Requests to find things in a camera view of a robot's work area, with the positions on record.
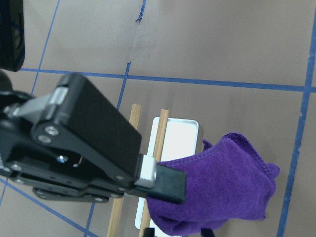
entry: folded cloth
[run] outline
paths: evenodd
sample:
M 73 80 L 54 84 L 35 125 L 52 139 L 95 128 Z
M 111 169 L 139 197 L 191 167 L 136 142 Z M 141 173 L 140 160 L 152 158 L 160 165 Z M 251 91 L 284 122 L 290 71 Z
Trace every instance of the folded cloth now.
M 231 218 L 264 219 L 268 201 L 276 191 L 274 179 L 279 167 L 265 164 L 242 134 L 229 133 L 215 146 L 206 140 L 203 143 L 199 154 L 160 162 L 187 174 L 184 203 L 147 198 L 151 218 L 168 235 L 215 230 Z

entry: gray surface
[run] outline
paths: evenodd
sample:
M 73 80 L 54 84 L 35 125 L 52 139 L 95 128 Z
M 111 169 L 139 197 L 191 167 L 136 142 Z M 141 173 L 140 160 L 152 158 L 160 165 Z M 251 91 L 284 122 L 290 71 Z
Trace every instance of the gray surface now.
M 33 72 L 8 73 L 15 89 L 31 92 L 44 52 L 34 95 L 50 93 L 61 74 L 53 70 L 178 77 L 304 86 L 314 1 L 148 1 L 143 20 L 135 23 L 142 1 L 61 0 L 45 46 L 57 1 L 26 0 L 26 61 Z M 89 77 L 117 105 L 123 79 Z M 160 109 L 173 118 L 195 119 L 199 138 L 215 144 L 239 131 L 266 162 L 281 168 L 277 191 L 263 221 L 230 220 L 219 237 L 276 236 L 300 116 L 302 92 L 247 89 L 128 79 L 120 111 L 129 118 L 132 103 L 143 105 L 139 131 L 147 150 L 152 120 Z M 301 155 L 284 236 L 315 236 L 316 95 L 309 104 Z M 29 187 L 16 185 L 34 197 Z M 42 201 L 86 228 L 91 205 Z M 84 236 L 76 224 L 61 220 L 11 187 L 0 207 L 1 236 Z M 127 196 L 119 237 L 135 237 L 137 198 Z M 106 236 L 112 201 L 96 204 L 89 230 Z

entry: white tray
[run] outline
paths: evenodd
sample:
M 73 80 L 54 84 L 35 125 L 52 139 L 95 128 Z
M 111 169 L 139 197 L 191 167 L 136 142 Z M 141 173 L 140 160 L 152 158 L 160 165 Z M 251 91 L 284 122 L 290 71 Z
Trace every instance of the white tray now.
M 154 118 L 149 140 L 147 155 L 153 156 L 155 140 L 158 130 L 159 117 Z M 198 139 L 198 122 L 195 120 L 169 118 L 164 139 L 161 161 L 168 161 L 188 157 L 195 154 Z M 135 226 L 140 229 L 144 198 L 139 198 Z M 150 227 L 155 228 L 157 237 L 168 237 L 154 222 L 150 221 Z

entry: cloth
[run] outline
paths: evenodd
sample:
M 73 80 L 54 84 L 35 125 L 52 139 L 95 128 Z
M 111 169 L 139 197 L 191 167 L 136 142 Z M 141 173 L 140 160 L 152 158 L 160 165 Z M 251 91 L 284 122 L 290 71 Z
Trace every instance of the cloth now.
M 151 218 L 168 235 L 215 230 L 231 218 L 264 219 L 276 191 L 279 167 L 265 164 L 242 134 L 229 133 L 215 146 L 206 140 L 203 143 L 199 154 L 160 162 L 187 174 L 182 204 L 147 198 Z

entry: wooden rod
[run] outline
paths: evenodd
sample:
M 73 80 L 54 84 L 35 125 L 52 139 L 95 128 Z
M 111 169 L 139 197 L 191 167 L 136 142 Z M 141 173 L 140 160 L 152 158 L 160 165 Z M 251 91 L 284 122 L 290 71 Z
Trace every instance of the wooden rod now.
M 154 148 L 154 158 L 157 162 L 161 161 L 161 154 L 163 149 L 164 137 L 166 135 L 167 123 L 169 118 L 169 110 L 161 110 L 160 118 L 158 124 L 158 131 L 156 136 L 155 148 Z M 150 224 L 150 215 L 147 206 L 147 202 L 145 200 L 142 221 L 140 224 L 139 235 L 138 237 L 143 237 L 145 228 L 148 228 Z
M 129 123 L 135 129 L 137 129 L 138 127 L 138 121 L 139 121 L 141 109 L 142 109 L 141 105 L 137 105 L 137 104 L 132 105 L 132 111 L 130 113 Z M 117 237 L 118 229 L 119 229 L 119 219 L 122 213 L 122 207 L 123 207 L 123 198 L 115 198 L 113 201 L 113 207 L 112 207 L 107 237 Z

